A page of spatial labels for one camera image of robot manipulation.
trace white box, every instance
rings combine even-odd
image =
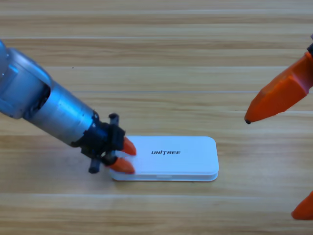
[[[127,136],[137,149],[130,161],[135,174],[115,172],[119,181],[213,181],[219,161],[215,141],[206,136]]]

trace wooden table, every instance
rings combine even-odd
[[[211,183],[114,182],[0,117],[1,235],[311,235],[313,96],[247,125],[257,92],[311,43],[312,0],[2,0],[0,33],[128,135],[205,135]]]

